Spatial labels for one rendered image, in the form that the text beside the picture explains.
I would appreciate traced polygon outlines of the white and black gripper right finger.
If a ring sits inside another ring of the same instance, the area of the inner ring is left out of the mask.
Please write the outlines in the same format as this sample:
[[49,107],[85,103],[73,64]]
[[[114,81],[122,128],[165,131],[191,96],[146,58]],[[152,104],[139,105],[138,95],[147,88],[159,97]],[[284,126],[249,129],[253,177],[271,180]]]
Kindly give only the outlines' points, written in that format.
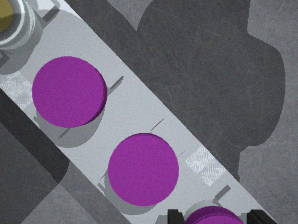
[[251,210],[247,213],[247,224],[277,224],[263,210]]

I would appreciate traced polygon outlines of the clear threaded tube neck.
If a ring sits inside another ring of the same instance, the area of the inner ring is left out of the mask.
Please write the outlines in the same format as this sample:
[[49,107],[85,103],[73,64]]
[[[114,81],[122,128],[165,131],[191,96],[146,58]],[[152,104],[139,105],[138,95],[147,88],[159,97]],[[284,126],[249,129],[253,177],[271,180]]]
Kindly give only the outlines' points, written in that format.
[[0,50],[25,43],[35,27],[35,15],[25,0],[0,0]]

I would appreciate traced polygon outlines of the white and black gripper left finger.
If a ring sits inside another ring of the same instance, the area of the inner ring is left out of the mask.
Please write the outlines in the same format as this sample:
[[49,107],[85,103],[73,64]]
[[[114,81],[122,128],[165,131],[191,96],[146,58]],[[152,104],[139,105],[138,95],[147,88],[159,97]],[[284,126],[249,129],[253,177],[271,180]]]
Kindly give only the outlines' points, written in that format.
[[182,212],[178,209],[168,209],[168,224],[185,224]]

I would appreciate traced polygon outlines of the grey tube rack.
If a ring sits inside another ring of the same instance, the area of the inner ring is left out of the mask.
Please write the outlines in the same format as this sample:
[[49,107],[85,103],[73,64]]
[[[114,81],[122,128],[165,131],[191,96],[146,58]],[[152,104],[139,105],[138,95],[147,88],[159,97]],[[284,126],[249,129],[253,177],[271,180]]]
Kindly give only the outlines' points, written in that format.
[[[193,204],[201,201],[220,203],[244,224],[251,210],[268,214],[64,0],[25,1],[41,17],[43,34],[39,43],[24,54],[0,50],[0,88],[131,224],[168,224],[168,209],[178,209],[184,217]],[[107,85],[103,111],[83,126],[55,126],[38,113],[33,103],[32,85],[37,72],[62,56],[87,61]],[[179,164],[174,190],[151,206],[125,202],[108,178],[112,152],[121,141],[137,133],[163,138]]]

